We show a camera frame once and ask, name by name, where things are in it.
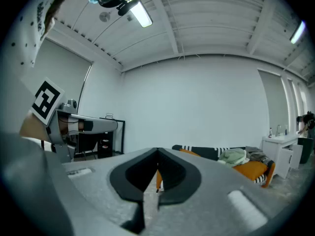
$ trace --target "striped cushion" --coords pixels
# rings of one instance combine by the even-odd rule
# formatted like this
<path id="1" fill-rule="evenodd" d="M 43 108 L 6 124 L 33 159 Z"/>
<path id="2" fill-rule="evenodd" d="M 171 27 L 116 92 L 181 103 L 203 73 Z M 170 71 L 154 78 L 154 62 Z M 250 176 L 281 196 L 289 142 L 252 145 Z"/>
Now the striped cushion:
<path id="1" fill-rule="evenodd" d="M 164 190 L 163 180 L 162 180 L 162 182 L 159 184 L 159 190 L 160 190 L 160 191 L 163 191 L 163 190 Z"/>
<path id="2" fill-rule="evenodd" d="M 229 147 L 193 147 L 193 146 L 185 146 L 185 145 L 174 145 L 172 147 L 174 150 L 186 149 L 192 151 L 201 157 L 217 161 L 221 156 L 221 153 L 224 150 L 230 149 Z"/>
<path id="3" fill-rule="evenodd" d="M 265 185 L 267 180 L 267 176 L 265 174 L 262 174 L 261 176 L 257 177 L 253 182 L 258 185 Z"/>

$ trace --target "ceiling beam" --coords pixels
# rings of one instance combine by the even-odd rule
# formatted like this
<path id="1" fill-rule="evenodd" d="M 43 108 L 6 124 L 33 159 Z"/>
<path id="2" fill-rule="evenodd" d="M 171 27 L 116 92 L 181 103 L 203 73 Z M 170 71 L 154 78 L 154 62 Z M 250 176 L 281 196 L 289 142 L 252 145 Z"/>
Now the ceiling beam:
<path id="1" fill-rule="evenodd" d="M 174 31 L 173 31 L 173 28 L 172 28 L 172 25 L 171 25 L 171 22 L 169 21 L 169 17 L 166 13 L 166 10 L 165 10 L 165 7 L 162 3 L 162 0 L 152 0 L 155 7 L 157 8 L 157 12 L 158 14 L 160 15 L 162 21 L 163 21 L 163 24 L 166 28 L 166 32 L 167 32 L 167 35 L 169 37 L 169 40 L 171 42 L 171 45 L 172 45 L 172 48 L 173 48 L 173 52 L 174 54 L 178 54 L 179 51 L 178 51 L 178 47 L 177 47 L 177 41 L 176 41 L 176 38 L 175 38 L 175 34 L 174 34 Z"/>
<path id="2" fill-rule="evenodd" d="M 308 87 L 308 88 L 312 88 L 313 86 L 315 86 L 315 81 L 312 82 L 312 83 L 310 83 L 307 87 Z"/>
<path id="3" fill-rule="evenodd" d="M 315 77 L 310 77 L 308 84 L 312 85 L 313 83 L 315 83 Z"/>
<path id="4" fill-rule="evenodd" d="M 254 53 L 262 37 L 264 36 L 264 33 L 268 29 L 268 26 L 271 23 L 275 8 L 276 8 L 275 0 L 264 0 L 264 4 L 262 6 L 262 10 L 261 10 L 257 25 L 255 27 L 254 33 L 252 34 L 250 42 L 247 45 L 247 51 L 250 55 Z"/>
<path id="5" fill-rule="evenodd" d="M 283 62 L 286 67 L 289 67 L 307 48 L 306 40 L 303 41 L 295 50 L 291 53 L 291 55 Z"/>
<path id="6" fill-rule="evenodd" d="M 77 44 L 84 46 L 91 51 L 93 51 L 95 54 L 100 56 L 103 60 L 110 63 L 114 68 L 117 70 L 122 70 L 123 66 L 119 64 L 116 60 L 114 60 L 112 57 L 110 57 L 106 52 L 102 51 L 99 47 L 88 41 L 86 38 L 81 36 L 80 34 L 76 33 L 69 27 L 65 26 L 64 24 L 60 23 L 59 21 L 55 20 L 55 25 L 53 27 L 53 30 L 60 33 L 61 35 L 64 35 L 66 37 L 71 38 L 74 42 Z"/>
<path id="7" fill-rule="evenodd" d="M 277 62 L 272 61 L 268 58 L 250 55 L 245 49 L 242 50 L 240 48 L 232 48 L 232 47 L 227 48 L 226 46 L 222 46 L 221 48 L 199 49 L 199 50 L 195 50 L 195 51 L 185 52 L 186 56 L 192 56 L 192 55 L 195 56 L 195 55 L 202 55 L 202 54 L 206 54 L 206 55 L 216 55 L 216 54 L 234 55 L 234 56 L 239 56 L 239 57 L 246 57 L 246 58 L 260 60 L 260 61 L 272 64 L 272 65 L 275 65 L 278 68 L 282 68 L 283 70 L 286 70 L 286 71 L 290 72 L 291 74 L 296 75 L 297 77 L 299 77 L 300 79 L 302 79 L 305 82 L 308 81 L 306 78 L 304 78 L 301 74 L 294 71 L 293 69 L 287 68 L 283 64 L 277 63 Z M 132 69 L 135 69 L 135 68 L 141 67 L 143 65 L 153 63 L 153 62 L 162 61 L 162 60 L 166 60 L 166 59 L 172 59 L 172 58 L 178 58 L 181 56 L 182 56 L 182 54 L 177 54 L 177 55 L 176 54 L 170 54 L 170 55 L 165 55 L 163 57 L 155 56 L 151 59 L 141 60 L 141 62 L 139 62 L 139 63 L 134 63 L 134 64 L 131 64 L 131 65 L 126 66 L 126 67 L 124 66 L 122 72 L 127 72 L 129 70 L 132 70 Z"/>
<path id="8" fill-rule="evenodd" d="M 301 74 L 302 74 L 303 77 L 306 77 L 307 75 L 309 75 L 312 72 L 315 72 L 315 67 L 314 66 L 310 66 L 310 67 L 304 68 L 301 71 Z"/>

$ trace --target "floor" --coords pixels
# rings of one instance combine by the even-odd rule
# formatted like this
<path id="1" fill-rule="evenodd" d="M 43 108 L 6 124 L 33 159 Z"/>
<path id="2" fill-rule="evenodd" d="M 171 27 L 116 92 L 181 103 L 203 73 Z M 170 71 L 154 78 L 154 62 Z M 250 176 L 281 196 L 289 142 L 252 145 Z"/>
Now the floor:
<path id="1" fill-rule="evenodd" d="M 300 164 L 298 170 L 290 169 L 286 179 L 274 176 L 271 184 L 264 190 L 288 205 L 304 196 L 308 185 L 312 181 L 314 169 L 315 156 L 312 153 L 306 164 Z"/>

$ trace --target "ceiling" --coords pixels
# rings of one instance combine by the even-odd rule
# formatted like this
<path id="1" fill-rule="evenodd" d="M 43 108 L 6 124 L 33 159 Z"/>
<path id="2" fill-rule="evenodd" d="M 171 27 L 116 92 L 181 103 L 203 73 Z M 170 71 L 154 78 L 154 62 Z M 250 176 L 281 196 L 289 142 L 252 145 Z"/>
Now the ceiling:
<path id="1" fill-rule="evenodd" d="M 142 28 L 131 12 L 119 17 L 88 0 L 66 0 L 56 16 L 127 71 L 151 62 L 202 54 L 231 54 L 276 64 L 306 80 L 315 75 L 307 31 L 290 42 L 300 19 L 284 0 L 141 0 L 153 20 Z M 110 20 L 102 22 L 101 12 Z"/>

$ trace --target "window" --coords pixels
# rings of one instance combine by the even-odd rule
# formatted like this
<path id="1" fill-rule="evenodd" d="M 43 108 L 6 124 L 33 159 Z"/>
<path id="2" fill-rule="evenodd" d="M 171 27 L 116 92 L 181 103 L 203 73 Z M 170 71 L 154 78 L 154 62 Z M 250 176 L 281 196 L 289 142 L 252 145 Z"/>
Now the window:
<path id="1" fill-rule="evenodd" d="M 263 71 L 259 71 L 259 74 L 266 92 L 272 132 L 275 134 L 280 125 L 280 132 L 284 133 L 286 127 L 289 129 L 289 114 L 281 77 Z"/>
<path id="2" fill-rule="evenodd" d="M 305 93 L 302 90 L 301 90 L 301 98 L 302 98 L 302 102 L 303 102 L 303 112 L 302 112 L 302 114 L 306 115 L 307 111 L 308 111 L 308 106 L 307 106 L 307 102 L 306 102 L 306 95 L 305 95 Z"/>
<path id="3" fill-rule="evenodd" d="M 299 116 L 299 110 L 298 110 L 298 107 L 297 107 L 297 99 L 296 99 L 296 90 L 294 88 L 293 81 L 292 80 L 288 80 L 288 82 L 289 82 L 289 85 L 290 85 L 290 88 L 291 88 L 291 91 L 292 91 L 292 94 L 293 94 L 295 113 L 296 113 L 296 116 Z M 296 125 L 296 131 L 299 131 L 299 126 L 298 125 Z"/>

